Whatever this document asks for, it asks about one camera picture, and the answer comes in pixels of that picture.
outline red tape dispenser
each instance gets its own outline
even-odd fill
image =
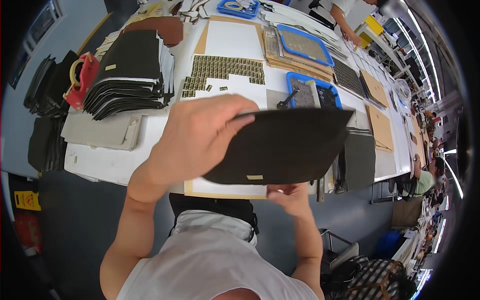
[[[70,67],[70,88],[63,94],[71,107],[75,110],[84,109],[83,101],[88,88],[95,79],[100,63],[90,52],[82,54]]]

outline hand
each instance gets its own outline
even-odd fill
[[[303,216],[311,213],[310,205],[308,204],[307,182],[267,185],[267,198],[281,205],[285,212],[292,216]]]
[[[351,35],[350,40],[355,46],[361,47],[361,39],[357,35],[355,34]]]
[[[152,180],[172,184],[210,171],[222,161],[237,132],[255,121],[254,116],[232,120],[246,110],[258,110],[258,106],[239,95],[175,103],[147,159]]]
[[[346,40],[346,41],[349,41],[350,40],[350,34],[348,34],[345,30],[343,30],[342,28],[340,28],[340,31],[342,32],[342,36],[343,38]]]

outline work table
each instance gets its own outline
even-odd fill
[[[216,10],[219,0],[211,0],[205,4],[205,10],[210,15],[228,15],[220,14]],[[267,25],[260,18],[260,12],[252,22]],[[188,35],[177,46],[171,48],[171,53],[176,56],[174,71],[174,87],[176,96],[172,101],[179,101],[181,94],[182,80],[188,76],[191,67],[192,57],[201,37],[201,34],[207,24],[207,19],[200,19],[198,23],[190,26],[185,24],[185,31]],[[378,64],[373,58],[368,56],[362,49],[355,49],[351,43],[345,42],[343,39],[338,40],[343,53],[348,56],[348,65],[358,71],[360,68],[366,70],[385,88],[387,97],[390,98],[389,90],[392,89],[394,79]],[[278,91],[288,95],[287,81],[285,74],[287,71],[277,68],[270,68],[264,65],[265,85],[268,90]],[[340,101],[343,109],[354,109],[358,118],[367,117],[365,104],[368,101],[360,99],[349,91],[337,87]],[[413,144],[409,134],[404,129],[403,117],[406,116],[408,130],[415,132],[412,125],[412,118],[409,116],[410,110],[402,105],[395,93],[393,93],[398,111],[395,111],[390,105],[390,109],[384,109],[384,113],[390,119],[390,127],[392,129],[392,138],[394,142],[393,153],[376,150],[375,162],[375,181],[381,181],[392,178],[411,171],[411,158],[408,149],[410,143],[413,149],[413,156],[416,153],[417,146]],[[278,100],[267,96],[267,107],[274,108]],[[107,181],[120,185],[127,185],[133,171],[143,163],[149,156],[152,146],[160,139],[165,124],[168,119],[167,108],[163,113],[158,115],[144,116],[138,136],[137,147],[133,151],[111,150],[106,148],[91,148],[87,145],[68,143],[65,155],[65,170],[77,174],[90,181]],[[315,193],[315,185],[309,187],[309,193]],[[183,192],[183,184],[170,187],[171,192]]]

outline plastic bag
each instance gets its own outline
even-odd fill
[[[405,103],[409,103],[412,99],[412,92],[410,91],[410,87],[405,79],[396,79],[395,83],[393,84],[393,90],[398,95],[400,100]]]

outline tape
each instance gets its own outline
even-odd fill
[[[105,67],[105,71],[108,71],[108,70],[113,70],[113,69],[115,69],[116,67],[117,67],[117,65],[116,65],[116,64],[114,64],[114,65],[109,65],[109,66],[106,66],[106,67]]]
[[[248,180],[262,180],[263,178],[263,175],[247,175]]]
[[[240,4],[238,4],[235,1],[226,2],[224,5],[225,5],[226,8],[234,10],[234,11],[241,11],[243,9],[243,6],[241,6]]]

